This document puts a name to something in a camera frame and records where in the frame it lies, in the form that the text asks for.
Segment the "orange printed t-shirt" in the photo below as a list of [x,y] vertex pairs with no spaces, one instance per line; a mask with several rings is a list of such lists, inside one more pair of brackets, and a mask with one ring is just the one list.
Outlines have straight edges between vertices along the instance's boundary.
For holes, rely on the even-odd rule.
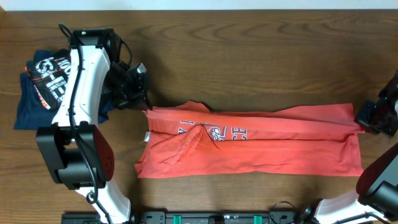
[[363,173],[350,103],[276,112],[211,111],[188,101],[145,112],[140,178],[267,172],[357,177]]

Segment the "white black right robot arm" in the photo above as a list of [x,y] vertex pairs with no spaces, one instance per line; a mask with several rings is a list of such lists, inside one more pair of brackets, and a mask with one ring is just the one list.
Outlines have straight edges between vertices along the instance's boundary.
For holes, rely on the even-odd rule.
[[[397,74],[379,92],[378,101],[366,101],[355,122],[366,132],[397,133]],[[356,189],[337,198],[323,199],[309,206],[301,223],[391,223],[397,221],[397,145],[369,165],[358,179]]]

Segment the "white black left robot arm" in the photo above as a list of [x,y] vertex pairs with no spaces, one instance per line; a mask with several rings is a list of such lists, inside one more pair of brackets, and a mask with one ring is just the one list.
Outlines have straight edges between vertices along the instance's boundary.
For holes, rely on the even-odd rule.
[[84,196],[94,212],[64,213],[62,223],[138,223],[131,201],[113,179],[113,150],[98,127],[102,89],[118,109],[150,109],[142,63],[120,59],[125,42],[111,28],[59,29],[68,38],[71,72],[52,124],[36,142],[53,181]]

